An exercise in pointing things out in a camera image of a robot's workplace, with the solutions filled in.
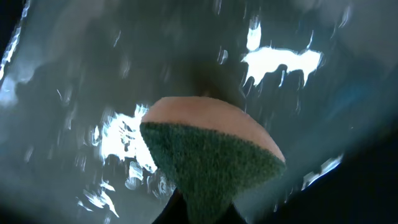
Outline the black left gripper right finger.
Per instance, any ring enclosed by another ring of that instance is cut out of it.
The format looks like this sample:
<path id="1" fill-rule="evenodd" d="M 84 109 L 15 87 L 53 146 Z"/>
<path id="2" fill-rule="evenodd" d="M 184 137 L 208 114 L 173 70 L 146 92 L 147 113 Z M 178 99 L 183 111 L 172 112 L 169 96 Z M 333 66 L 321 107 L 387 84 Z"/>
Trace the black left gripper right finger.
<path id="1" fill-rule="evenodd" d="M 226 211 L 219 218 L 219 224 L 248 224 L 239 214 L 233 203 L 230 203 Z"/>

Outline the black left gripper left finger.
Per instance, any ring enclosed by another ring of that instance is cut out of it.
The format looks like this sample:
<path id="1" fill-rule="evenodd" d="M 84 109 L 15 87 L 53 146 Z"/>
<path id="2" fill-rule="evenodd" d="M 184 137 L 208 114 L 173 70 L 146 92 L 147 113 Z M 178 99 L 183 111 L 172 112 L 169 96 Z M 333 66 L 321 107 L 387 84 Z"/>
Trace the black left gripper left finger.
<path id="1" fill-rule="evenodd" d="M 187 204 L 178 189 L 174 190 L 165 208 L 152 224 L 189 224 Z"/>

